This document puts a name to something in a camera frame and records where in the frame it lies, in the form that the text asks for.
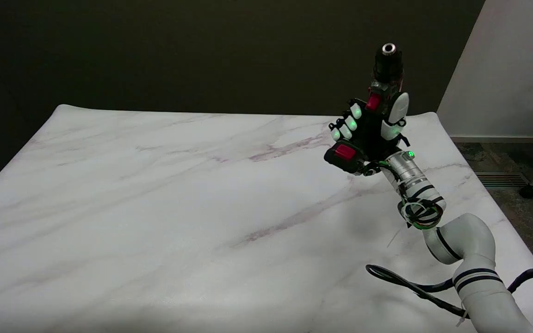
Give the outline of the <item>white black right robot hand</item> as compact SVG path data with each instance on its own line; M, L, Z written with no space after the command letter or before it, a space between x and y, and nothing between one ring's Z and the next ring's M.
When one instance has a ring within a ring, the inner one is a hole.
M409 101L406 92L390 99L378 93L372 93L368 101L350 99L349 109L328 125L335 143L324 154L324 160L347 173L378 173L379 163L396 153L401 141L409 145L402 135Z

